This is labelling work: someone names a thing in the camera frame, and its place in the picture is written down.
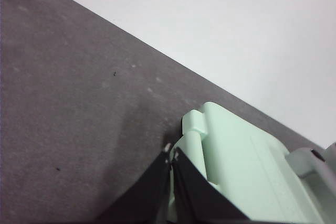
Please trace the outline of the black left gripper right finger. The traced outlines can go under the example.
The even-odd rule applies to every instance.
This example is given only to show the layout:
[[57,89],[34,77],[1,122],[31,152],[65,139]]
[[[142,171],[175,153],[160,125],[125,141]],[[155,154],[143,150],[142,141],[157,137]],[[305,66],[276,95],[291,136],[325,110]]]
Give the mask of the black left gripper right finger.
[[179,147],[172,166],[178,223],[249,223],[249,218],[210,185]]

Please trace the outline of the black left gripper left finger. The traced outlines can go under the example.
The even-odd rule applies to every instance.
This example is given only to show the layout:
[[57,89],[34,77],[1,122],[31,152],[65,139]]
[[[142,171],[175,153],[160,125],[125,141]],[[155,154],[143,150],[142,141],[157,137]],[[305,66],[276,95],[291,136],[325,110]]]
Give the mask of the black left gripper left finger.
[[97,217],[98,223],[155,223],[170,193],[170,149],[166,144],[134,185]]

